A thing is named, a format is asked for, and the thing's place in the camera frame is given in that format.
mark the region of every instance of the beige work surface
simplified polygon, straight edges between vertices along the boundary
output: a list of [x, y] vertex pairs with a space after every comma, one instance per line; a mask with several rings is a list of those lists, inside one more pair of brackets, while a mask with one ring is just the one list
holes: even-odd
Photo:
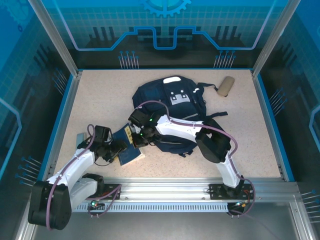
[[[227, 97], [212, 87], [205, 88], [207, 114], [227, 111], [228, 116], [215, 120], [238, 142], [233, 160], [246, 177], [280, 177], [275, 154], [267, 132], [249, 70], [84, 70], [75, 96], [64, 134], [55, 171], [75, 154], [76, 137], [84, 133], [88, 124], [111, 128], [123, 127], [133, 112], [132, 96], [139, 86], [152, 80], [181, 75], [197, 82], [220, 85], [225, 76], [235, 78]], [[120, 166], [93, 165], [88, 173], [104, 177], [220, 177], [214, 163], [206, 160], [198, 147], [186, 158], [161, 152], [155, 146], [144, 147], [144, 159]], [[100, 158], [99, 164], [105, 164]]]

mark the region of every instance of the book cover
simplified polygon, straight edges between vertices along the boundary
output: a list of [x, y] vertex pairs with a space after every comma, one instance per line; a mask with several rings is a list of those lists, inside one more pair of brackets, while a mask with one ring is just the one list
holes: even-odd
[[121, 166], [145, 157], [145, 155], [141, 152], [140, 148], [134, 147], [131, 134], [132, 134], [132, 131], [128, 123], [124, 127], [122, 127], [119, 131], [113, 133], [113, 138], [115, 140], [121, 139], [125, 141], [127, 145], [126, 150], [124, 150], [118, 155]]

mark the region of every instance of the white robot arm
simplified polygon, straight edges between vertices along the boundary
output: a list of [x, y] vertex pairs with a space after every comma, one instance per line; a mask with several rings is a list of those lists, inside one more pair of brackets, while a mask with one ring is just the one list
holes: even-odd
[[[157, 125], [155, 126], [155, 128], [160, 135], [171, 135], [171, 136], [176, 136], [183, 139], [188, 139], [199, 145], [199, 143], [196, 141], [196, 138], [197, 138], [197, 133], [199, 133], [202, 130], [202, 128], [199, 126], [193, 127], [193, 126], [185, 126], [181, 124], [188, 124], [188, 125], [194, 126], [194, 125], [202, 125], [203, 122], [181, 120], [174, 117], [171, 117], [171, 121], [169, 121], [168, 116], [163, 115], [157, 121]], [[219, 163], [216, 164], [216, 166], [222, 176], [223, 184], [230, 188], [236, 188], [240, 182], [240, 179], [237, 177], [238, 172], [235, 172], [234, 169], [232, 168], [230, 159], [231, 157], [229, 157], [229, 151], [228, 151], [226, 152], [224, 161], [220, 161]]]
[[[240, 180], [239, 173], [231, 162], [229, 155], [230, 138], [203, 127], [209, 125], [223, 131], [213, 119], [202, 122], [177, 118], [169, 119], [167, 115], [150, 117], [136, 109], [129, 117], [129, 121], [135, 128], [132, 138], [137, 148], [146, 146], [164, 135], [176, 136], [197, 143], [202, 155], [207, 160], [216, 163], [225, 186], [225, 195], [235, 198], [239, 194], [243, 181]], [[121, 140], [113, 140], [111, 130], [107, 127], [95, 126], [95, 132], [96, 136], [90, 147], [87, 140], [83, 141], [77, 147], [73, 158], [62, 170], [47, 181], [37, 181], [34, 184], [28, 215], [29, 223], [46, 226], [46, 207], [48, 199], [50, 199], [48, 197], [49, 192], [52, 188], [54, 197], [49, 212], [50, 227], [58, 230], [62, 230], [67, 225], [72, 211], [82, 201], [89, 196], [102, 194], [104, 188], [103, 177], [95, 174], [83, 176], [84, 172], [99, 157], [111, 163], [127, 146]]]

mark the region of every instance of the metal bracket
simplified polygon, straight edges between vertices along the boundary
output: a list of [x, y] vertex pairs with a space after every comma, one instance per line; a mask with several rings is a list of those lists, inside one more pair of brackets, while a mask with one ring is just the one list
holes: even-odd
[[[209, 184], [209, 189], [206, 192], [210, 194], [211, 200], [230, 200], [230, 197], [226, 196], [224, 193], [223, 184]], [[237, 196], [237, 200], [247, 200], [248, 197], [250, 197], [250, 199], [254, 198], [252, 186], [251, 184], [243, 184], [241, 192]]]
[[[110, 193], [112, 190], [114, 190], [115, 188], [117, 188], [119, 186], [119, 184], [104, 184], [104, 189], [103, 189], [103, 195], [107, 195], [108, 193]], [[103, 200], [112, 200], [115, 197], [115, 200], [119, 200], [120, 199], [120, 194], [121, 194], [121, 188], [120, 191], [116, 191], [114, 193], [112, 193], [110, 196], [107, 196], [106, 198], [104, 198]], [[91, 195], [89, 196], [90, 199], [96, 198], [96, 197], [102, 197], [101, 195]]]

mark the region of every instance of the glass panel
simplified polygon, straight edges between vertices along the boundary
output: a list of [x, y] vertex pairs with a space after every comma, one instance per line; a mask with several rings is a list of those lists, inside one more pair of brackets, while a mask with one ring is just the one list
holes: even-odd
[[27, 1], [0, 1], [0, 231], [14, 239], [69, 71]]
[[80, 69], [252, 68], [287, 0], [44, 0]]
[[320, 1], [300, 2], [261, 71], [302, 193], [320, 191], [320, 15], [314, 9]]

